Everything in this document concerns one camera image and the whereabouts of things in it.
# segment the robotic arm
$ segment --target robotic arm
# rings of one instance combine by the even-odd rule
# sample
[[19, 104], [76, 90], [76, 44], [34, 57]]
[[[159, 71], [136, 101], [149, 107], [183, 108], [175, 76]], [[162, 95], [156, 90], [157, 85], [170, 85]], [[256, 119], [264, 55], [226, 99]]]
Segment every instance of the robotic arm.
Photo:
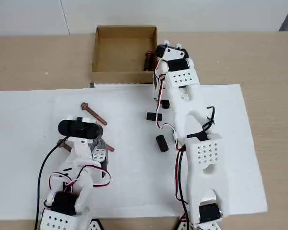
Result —
[[78, 117], [63, 120], [59, 132], [69, 136], [73, 147], [68, 158], [49, 177], [49, 194], [40, 224], [41, 230], [103, 229], [91, 219], [87, 199], [93, 187], [110, 183], [108, 149], [101, 138], [103, 129], [96, 121]]
[[[174, 125], [170, 126], [174, 139], [181, 146], [179, 153], [186, 151], [188, 160], [187, 197], [182, 201], [187, 209], [184, 216], [188, 218], [178, 229], [218, 230], [217, 222], [228, 215], [228, 184], [223, 139], [212, 129], [215, 108], [205, 105], [194, 63], [180, 44], [172, 47], [165, 41], [158, 45], [156, 56], [153, 79], [156, 114], [165, 90], [173, 113]], [[188, 116], [194, 120], [191, 125], [189, 120], [187, 125]], [[157, 116], [156, 124], [160, 129], [166, 125], [160, 125]]]

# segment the mounting hole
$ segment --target mounting hole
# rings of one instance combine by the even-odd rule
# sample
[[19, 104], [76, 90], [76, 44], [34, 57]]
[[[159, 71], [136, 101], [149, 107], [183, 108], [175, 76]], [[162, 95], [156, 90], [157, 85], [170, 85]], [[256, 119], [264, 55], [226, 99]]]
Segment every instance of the mounting hole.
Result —
[[207, 168], [203, 169], [203, 173], [212, 174], [215, 170], [215, 164], [209, 164]]

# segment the bolt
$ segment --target bolt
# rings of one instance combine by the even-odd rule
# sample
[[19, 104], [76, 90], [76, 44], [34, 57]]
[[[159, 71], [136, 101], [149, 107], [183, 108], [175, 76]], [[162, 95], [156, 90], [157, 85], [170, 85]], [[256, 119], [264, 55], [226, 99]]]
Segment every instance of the bolt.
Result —
[[89, 106], [88, 103], [83, 102], [81, 104], [81, 108], [82, 110], [86, 110], [90, 115], [92, 115], [93, 117], [95, 117], [98, 121], [100, 121], [100, 123], [102, 123], [104, 126], [106, 126], [108, 123], [101, 118], [96, 112], [94, 112]]
[[108, 145], [108, 144], [106, 144], [106, 146], [107, 146], [107, 149], [108, 149], [109, 151], [114, 152], [115, 149], [114, 149], [112, 146], [110, 146], [110, 145]]
[[61, 144], [59, 145], [59, 148], [65, 148], [68, 152], [71, 152], [71, 151], [72, 151], [72, 148], [71, 148], [68, 144], [66, 144], [65, 141], [64, 141], [64, 142], [62, 142], [62, 141], [63, 141], [63, 139], [60, 139], [60, 140], [58, 141], [58, 144], [61, 143]]

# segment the white paper sheet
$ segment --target white paper sheet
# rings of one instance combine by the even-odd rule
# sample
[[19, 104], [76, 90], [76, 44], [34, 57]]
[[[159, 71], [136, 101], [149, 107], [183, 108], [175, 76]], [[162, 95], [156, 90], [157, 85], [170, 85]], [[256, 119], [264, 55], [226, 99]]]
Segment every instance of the white paper sheet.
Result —
[[[226, 142], [230, 213], [266, 211], [240, 87], [201, 89], [207, 103], [216, 107], [215, 132]], [[108, 121], [104, 139], [116, 149], [109, 153], [111, 184], [92, 191], [89, 203], [93, 214], [99, 218], [180, 215], [181, 204], [174, 196], [175, 151], [159, 152], [155, 137], [160, 131], [145, 120], [146, 112], [156, 109], [151, 86], [97, 85], [94, 89], [0, 92], [0, 219], [34, 217], [40, 164], [60, 138], [59, 121], [67, 115], [88, 116], [80, 109], [83, 101]], [[168, 110], [160, 112], [164, 120], [170, 118]], [[162, 132], [172, 146], [171, 131]], [[67, 154], [59, 149], [49, 158], [43, 173], [42, 198], [47, 194], [48, 174]], [[186, 162], [182, 173], [187, 173]]]

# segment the wooden table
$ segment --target wooden table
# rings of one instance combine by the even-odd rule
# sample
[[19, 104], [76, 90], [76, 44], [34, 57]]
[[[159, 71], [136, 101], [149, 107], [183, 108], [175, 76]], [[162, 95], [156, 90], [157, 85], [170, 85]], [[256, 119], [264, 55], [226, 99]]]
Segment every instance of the wooden table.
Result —
[[[268, 213], [228, 217], [223, 229], [288, 229], [288, 32], [158, 35], [159, 42], [165, 38], [187, 48], [201, 84], [242, 87]], [[93, 46], [92, 34], [0, 37], [0, 90], [89, 87]], [[170, 230], [176, 220], [128, 218], [102, 223], [107, 230]], [[0, 221], [2, 229], [31, 230], [33, 221]]]

